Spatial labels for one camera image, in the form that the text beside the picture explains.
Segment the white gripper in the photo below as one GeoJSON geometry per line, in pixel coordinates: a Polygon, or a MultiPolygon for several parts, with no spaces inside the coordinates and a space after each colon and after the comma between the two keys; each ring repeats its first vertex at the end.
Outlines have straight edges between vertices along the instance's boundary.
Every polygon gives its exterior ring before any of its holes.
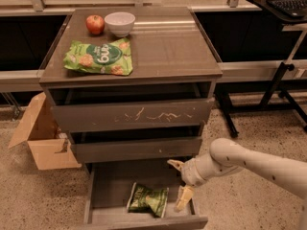
{"type": "Polygon", "coordinates": [[[187,184],[178,188],[175,206],[177,211],[182,211],[192,199],[194,195],[192,187],[205,184],[211,177],[220,175],[224,169],[210,154],[197,156],[185,163],[174,159],[169,159],[167,163],[179,172],[181,171],[181,178],[187,184]]]}

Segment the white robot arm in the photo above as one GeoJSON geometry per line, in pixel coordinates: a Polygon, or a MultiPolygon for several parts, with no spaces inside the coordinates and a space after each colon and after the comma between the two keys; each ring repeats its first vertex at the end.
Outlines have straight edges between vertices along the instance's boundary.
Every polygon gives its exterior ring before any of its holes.
{"type": "Polygon", "coordinates": [[[167,163],[180,172],[184,182],[178,188],[176,212],[182,211],[193,199],[195,189],[209,179],[248,170],[303,200],[297,230],[306,230],[306,162],[246,149],[233,140],[218,138],[203,155],[186,162],[169,159],[167,163]]]}

